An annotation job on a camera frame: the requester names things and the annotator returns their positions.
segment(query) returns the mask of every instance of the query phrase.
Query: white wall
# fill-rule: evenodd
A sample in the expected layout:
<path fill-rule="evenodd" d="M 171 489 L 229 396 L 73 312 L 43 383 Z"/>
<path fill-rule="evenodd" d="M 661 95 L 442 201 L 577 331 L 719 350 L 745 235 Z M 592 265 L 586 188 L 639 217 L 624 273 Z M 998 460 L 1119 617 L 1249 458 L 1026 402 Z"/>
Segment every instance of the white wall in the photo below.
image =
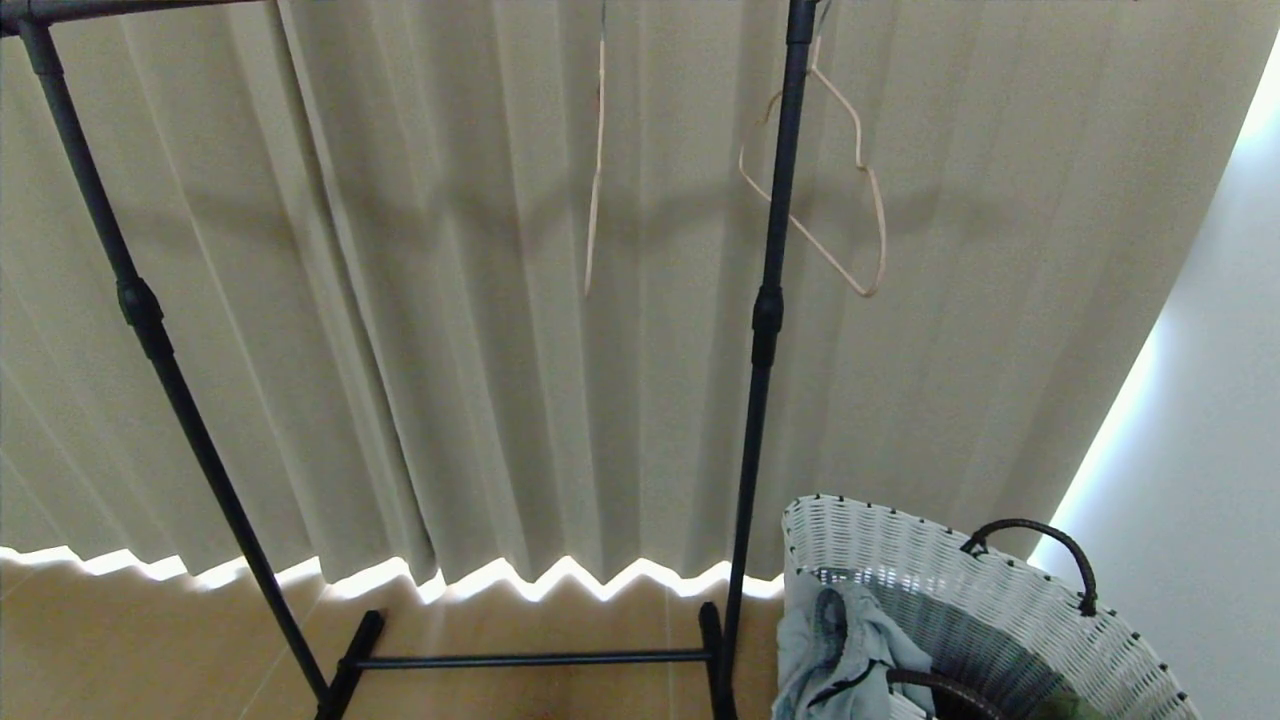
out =
<path fill-rule="evenodd" d="M 1280 711 L 1280 60 L 1055 518 L 1206 717 Z M 1042 543 L 1033 556 L 1074 577 Z"/>

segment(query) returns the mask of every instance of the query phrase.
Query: curtain fold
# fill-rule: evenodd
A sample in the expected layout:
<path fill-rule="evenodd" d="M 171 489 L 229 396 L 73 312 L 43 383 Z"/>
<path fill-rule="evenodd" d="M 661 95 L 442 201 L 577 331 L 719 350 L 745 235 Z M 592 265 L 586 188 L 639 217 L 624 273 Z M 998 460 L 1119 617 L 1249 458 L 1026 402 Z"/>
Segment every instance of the curtain fold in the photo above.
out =
<path fill-rule="evenodd" d="M 888 279 L 804 243 L 750 568 L 840 492 L 960 528 L 1051 515 L 1194 237 L 1275 5 L 842 3 Z M 273 562 L 421 582 L 727 557 L 785 6 L 292 3 L 58 26 L 122 229 Z M 0 541 L 236 555 L 119 316 L 20 44 L 3 44 Z M 852 128 L 806 97 L 795 213 L 855 272 Z"/>

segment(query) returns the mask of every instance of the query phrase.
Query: light blue cloth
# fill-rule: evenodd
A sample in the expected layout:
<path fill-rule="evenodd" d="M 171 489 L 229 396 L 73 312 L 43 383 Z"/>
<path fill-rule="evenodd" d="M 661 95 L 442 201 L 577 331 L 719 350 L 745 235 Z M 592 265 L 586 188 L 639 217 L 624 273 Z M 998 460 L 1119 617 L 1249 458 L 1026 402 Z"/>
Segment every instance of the light blue cloth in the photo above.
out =
<path fill-rule="evenodd" d="M 888 669 L 928 673 L 933 660 L 865 587 L 824 584 L 809 573 L 788 573 L 785 583 L 773 720 L 888 720 Z M 928 688 L 902 693 L 933 712 Z"/>

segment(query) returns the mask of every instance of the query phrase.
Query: tile floor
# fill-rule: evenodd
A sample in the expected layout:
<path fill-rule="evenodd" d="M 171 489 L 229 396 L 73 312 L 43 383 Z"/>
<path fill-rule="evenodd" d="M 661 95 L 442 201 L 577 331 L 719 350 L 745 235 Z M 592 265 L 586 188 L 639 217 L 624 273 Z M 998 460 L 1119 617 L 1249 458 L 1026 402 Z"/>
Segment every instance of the tile floor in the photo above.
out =
<path fill-rule="evenodd" d="M 310 719 L 315 711 L 248 577 L 201 589 L 134 568 L 100 577 L 72 562 L 0 564 L 0 715 L 9 720 Z M 640 578 L 609 602 L 573 580 L 540 602 L 507 583 L 466 601 L 422 603 L 407 578 L 357 598 L 315 577 L 285 587 L 325 671 L 365 610 L 389 611 L 381 655 L 696 647 L 704 600 Z M 742 717 L 767 717 L 774 689 L 781 600 L 746 598 L 736 697 Z M 347 712 L 365 719 L 710 717 L 700 664 L 366 673 Z"/>

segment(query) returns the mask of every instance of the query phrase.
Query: clothes rack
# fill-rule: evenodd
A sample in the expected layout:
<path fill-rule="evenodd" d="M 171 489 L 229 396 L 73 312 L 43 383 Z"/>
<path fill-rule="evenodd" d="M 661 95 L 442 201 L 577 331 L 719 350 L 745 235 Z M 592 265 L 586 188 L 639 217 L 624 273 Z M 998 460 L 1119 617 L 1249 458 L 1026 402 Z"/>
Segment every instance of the clothes rack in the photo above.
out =
<path fill-rule="evenodd" d="M 200 409 L 196 406 L 196 400 L 183 378 L 173 343 L 164 327 L 160 301 L 133 264 L 133 258 L 115 220 L 115 213 L 81 128 L 58 49 L 49 29 L 51 24 L 60 22 L 241 1 L 247 0 L 0 0 L 0 36 L 18 36 L 26 46 L 32 70 L 40 78 L 45 100 L 58 127 L 58 135 L 76 176 L 79 192 L 115 274 L 120 311 L 133 328 L 142 350 L 155 368 L 160 384 L 169 397 L 169 404 L 178 416 L 187 442 L 196 455 L 219 509 L 225 516 L 237 544 L 244 553 L 250 571 L 261 588 L 294 660 L 297 660 L 315 694 L 317 703 L 315 717 L 317 720 L 339 720 L 366 670 L 701 662 L 707 666 L 713 716 L 716 720 L 736 719 L 733 657 L 742 609 L 742 579 L 746 571 L 755 484 L 760 468 L 769 375 L 777 354 L 778 332 L 782 329 L 782 260 L 786 250 L 787 217 L 791 209 L 791 186 L 800 135 L 805 67 L 809 58 L 809 45 L 813 41 L 815 9 L 822 0 L 790 0 L 787 12 L 787 50 L 774 152 L 773 193 L 765 236 L 764 272 L 751 316 L 751 382 L 723 630 L 716 603 L 707 602 L 698 614 L 703 639 L 701 647 L 698 648 L 387 657 L 374 655 L 374 646 L 383 632 L 385 618 L 381 611 L 370 610 L 361 619 L 346 655 L 338 661 L 332 680 L 325 679 L 297 619 L 289 611 L 280 585 L 271 573 L 271 566 L 253 532 L 253 525 L 244 514 L 244 507 L 236 495 L 225 466 L 223 466 L 218 448 L 205 427 Z"/>

